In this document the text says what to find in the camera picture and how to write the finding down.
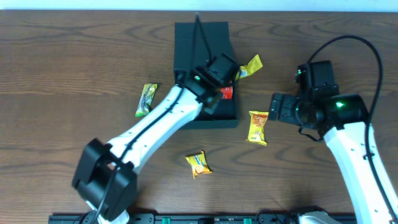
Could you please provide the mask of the red soda can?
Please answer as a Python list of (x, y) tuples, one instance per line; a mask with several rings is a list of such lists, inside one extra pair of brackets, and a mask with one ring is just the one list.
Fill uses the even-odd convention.
[(222, 94), (223, 94), (223, 96), (222, 96), (223, 100), (231, 100), (233, 97), (233, 87), (232, 86), (221, 88), (220, 92), (222, 92)]

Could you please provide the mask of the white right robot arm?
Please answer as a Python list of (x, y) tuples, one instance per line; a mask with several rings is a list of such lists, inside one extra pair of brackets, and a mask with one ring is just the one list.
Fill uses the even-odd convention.
[(275, 93), (269, 119), (314, 129), (332, 152), (358, 223), (397, 223), (397, 194), (381, 161), (359, 95)]

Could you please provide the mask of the orange yellow snack packet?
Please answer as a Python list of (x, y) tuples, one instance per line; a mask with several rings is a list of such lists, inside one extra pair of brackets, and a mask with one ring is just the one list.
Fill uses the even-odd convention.
[(268, 112), (249, 111), (251, 117), (247, 142), (253, 142), (262, 146), (267, 146), (264, 134), (264, 125), (268, 119)]

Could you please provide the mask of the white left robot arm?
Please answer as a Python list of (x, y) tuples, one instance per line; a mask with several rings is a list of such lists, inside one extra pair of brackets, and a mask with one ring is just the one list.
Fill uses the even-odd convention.
[(138, 175), (171, 135), (211, 111), (234, 72), (210, 66), (181, 73), (164, 100), (137, 124), (106, 143), (94, 138), (83, 149), (72, 186), (93, 209), (92, 223), (127, 223)]

